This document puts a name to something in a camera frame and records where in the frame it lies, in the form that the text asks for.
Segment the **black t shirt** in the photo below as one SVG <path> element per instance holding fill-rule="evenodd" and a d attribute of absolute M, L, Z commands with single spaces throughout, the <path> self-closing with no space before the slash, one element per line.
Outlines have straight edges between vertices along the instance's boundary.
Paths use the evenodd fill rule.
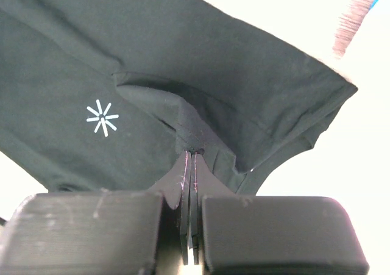
<path fill-rule="evenodd" d="M 1 0 L 1 151 L 49 191 L 145 190 L 189 151 L 254 195 L 356 91 L 203 0 Z"/>

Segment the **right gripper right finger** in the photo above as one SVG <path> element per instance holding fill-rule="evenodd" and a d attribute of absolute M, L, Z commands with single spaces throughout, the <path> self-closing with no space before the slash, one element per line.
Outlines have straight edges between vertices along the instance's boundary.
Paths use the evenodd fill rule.
<path fill-rule="evenodd" d="M 345 208 L 323 196 L 239 195 L 192 156 L 191 242 L 204 274 L 367 274 Z"/>

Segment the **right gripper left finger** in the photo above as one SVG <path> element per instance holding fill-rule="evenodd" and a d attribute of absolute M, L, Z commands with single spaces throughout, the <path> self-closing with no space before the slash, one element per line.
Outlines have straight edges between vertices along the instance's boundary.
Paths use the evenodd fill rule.
<path fill-rule="evenodd" d="M 145 191 L 35 194 L 1 234 L 2 274 L 179 274 L 191 154 Z"/>

